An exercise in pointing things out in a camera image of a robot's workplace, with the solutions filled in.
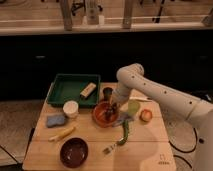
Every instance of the white cup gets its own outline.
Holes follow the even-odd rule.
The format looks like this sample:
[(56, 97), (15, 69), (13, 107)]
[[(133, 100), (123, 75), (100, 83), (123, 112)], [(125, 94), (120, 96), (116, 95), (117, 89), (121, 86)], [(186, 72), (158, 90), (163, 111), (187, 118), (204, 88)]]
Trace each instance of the white cup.
[(74, 100), (67, 101), (63, 106), (63, 111), (69, 118), (76, 118), (78, 116), (78, 103)]

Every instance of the wooden bowl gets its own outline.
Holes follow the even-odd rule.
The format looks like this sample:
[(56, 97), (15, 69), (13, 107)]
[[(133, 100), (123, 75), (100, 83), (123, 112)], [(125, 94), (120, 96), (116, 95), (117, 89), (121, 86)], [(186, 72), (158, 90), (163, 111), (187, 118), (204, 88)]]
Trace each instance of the wooden bowl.
[(106, 117), (106, 111), (109, 109), (110, 103), (108, 101), (102, 101), (94, 108), (92, 112), (92, 117), (94, 121), (103, 128), (110, 127), (118, 118), (118, 112), (115, 112)]

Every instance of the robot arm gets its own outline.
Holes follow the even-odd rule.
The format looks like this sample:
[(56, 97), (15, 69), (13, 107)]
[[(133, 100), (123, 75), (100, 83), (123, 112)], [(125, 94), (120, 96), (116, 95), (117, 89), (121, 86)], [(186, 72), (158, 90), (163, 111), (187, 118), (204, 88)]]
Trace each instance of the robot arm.
[(112, 104), (123, 104), (132, 89), (143, 92), (153, 100), (179, 113), (193, 127), (199, 128), (194, 171), (213, 170), (213, 104), (187, 93), (158, 84), (143, 77), (140, 64), (132, 64), (117, 71), (118, 84), (112, 94)]
[(213, 104), (148, 80), (143, 75), (144, 69), (140, 64), (120, 68), (117, 71), (118, 85), (113, 92), (112, 101), (122, 104), (129, 99), (131, 90), (136, 89), (181, 114), (196, 128), (200, 127), (205, 115), (213, 110)]

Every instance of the green tray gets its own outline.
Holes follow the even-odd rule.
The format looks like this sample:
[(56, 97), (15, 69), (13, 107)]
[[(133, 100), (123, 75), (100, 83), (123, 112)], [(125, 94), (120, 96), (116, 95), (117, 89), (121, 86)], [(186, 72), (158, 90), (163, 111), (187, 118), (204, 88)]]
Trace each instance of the green tray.
[[(57, 74), (48, 94), (47, 103), (54, 107), (62, 107), (65, 102), (75, 100), (79, 107), (95, 106), (99, 101), (100, 75)], [(90, 83), (96, 84), (96, 89), (86, 99), (80, 98), (80, 92)]]

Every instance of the blue sponge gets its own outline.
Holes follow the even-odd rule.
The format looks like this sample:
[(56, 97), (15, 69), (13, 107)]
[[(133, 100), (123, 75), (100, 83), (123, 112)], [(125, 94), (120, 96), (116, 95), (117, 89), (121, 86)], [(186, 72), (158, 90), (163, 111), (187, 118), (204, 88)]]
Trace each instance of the blue sponge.
[(48, 128), (61, 126), (61, 125), (65, 125), (66, 121), (67, 121), (67, 117), (64, 114), (47, 116), (46, 126)]

